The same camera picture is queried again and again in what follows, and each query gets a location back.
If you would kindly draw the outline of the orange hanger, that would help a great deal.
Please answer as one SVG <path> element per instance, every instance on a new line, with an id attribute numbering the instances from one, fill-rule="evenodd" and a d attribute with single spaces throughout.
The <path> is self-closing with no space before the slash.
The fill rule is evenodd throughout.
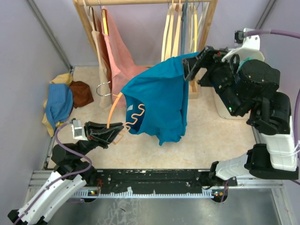
<path id="1" fill-rule="evenodd" d="M 100 87 L 102 87 L 103 85 L 109 85 L 111 82 L 102 82 L 100 83 L 97 87 L 96 87 L 96 93 L 101 96 L 101 97 L 111 97 L 114 96 L 115 97 L 115 101 L 113 102 L 111 109 L 109 111 L 108 114 L 108 118 L 107 118 L 107 128 L 110 127 L 111 124 L 111 120 L 113 118 L 113 116 L 118 115 L 118 119 L 120 119 L 120 115 L 121 115 L 121 111 L 123 111 L 123 113 L 125 113 L 125 111 L 121 108 L 117 107 L 118 102 L 123 98 L 123 93 L 120 92 L 118 95 L 112 94 L 112 93 L 108 93 L 108 94 L 101 94 L 99 92 Z M 144 115 L 145 113 L 145 105 L 144 104 L 139 104 L 138 105 L 138 113 L 133 113 L 131 115 L 131 119 L 133 121 L 129 121 L 129 122 L 125 122 L 124 124 L 124 129 L 122 131 L 120 131 L 118 133 L 117 139 L 115 139 L 112 143 L 114 145 L 117 145 L 118 142 L 124 137 L 124 134 L 129 133 L 130 129 L 132 128 L 133 125 L 135 125 L 138 122 L 138 119 Z"/>

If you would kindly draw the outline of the blue t-shirt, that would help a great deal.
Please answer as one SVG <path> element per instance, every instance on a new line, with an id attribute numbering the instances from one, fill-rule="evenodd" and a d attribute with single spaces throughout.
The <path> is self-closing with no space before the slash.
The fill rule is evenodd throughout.
<path id="1" fill-rule="evenodd" d="M 194 52 L 171 57 L 135 76 L 122 88 L 130 134 L 156 136 L 159 145 L 181 140 L 187 126 L 189 96 L 182 60 L 196 55 Z"/>

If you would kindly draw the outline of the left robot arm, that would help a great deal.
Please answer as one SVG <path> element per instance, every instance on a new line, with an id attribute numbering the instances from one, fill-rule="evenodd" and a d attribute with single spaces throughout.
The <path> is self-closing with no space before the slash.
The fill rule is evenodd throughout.
<path id="1" fill-rule="evenodd" d="M 108 148 L 124 126 L 121 122 L 87 122 L 84 126 L 79 123 L 79 120 L 72 119 L 56 129 L 54 138 L 57 145 L 52 155 L 56 167 L 44 185 L 22 208 L 9 212 L 8 218 L 13 224 L 46 225 L 75 192 L 97 182 L 97 171 L 86 155 L 96 147 Z M 58 139 L 58 133 L 68 125 L 71 125 L 73 133 L 81 133 L 81 138 L 76 143 L 63 144 Z"/>

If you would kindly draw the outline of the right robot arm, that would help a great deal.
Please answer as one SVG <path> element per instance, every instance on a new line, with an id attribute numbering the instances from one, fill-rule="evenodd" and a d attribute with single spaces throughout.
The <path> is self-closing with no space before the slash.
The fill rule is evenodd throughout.
<path id="1" fill-rule="evenodd" d="M 184 79 L 191 81 L 204 68 L 198 84 L 213 87 L 229 114 L 249 115 L 247 124 L 263 138 L 247 153 L 212 163 L 210 182 L 216 186 L 236 176 L 250 174 L 265 180 L 297 180 L 297 146 L 289 97 L 278 91 L 280 71 L 256 58 L 241 60 L 235 53 L 226 59 L 226 49 L 205 47 L 192 57 L 184 57 Z"/>

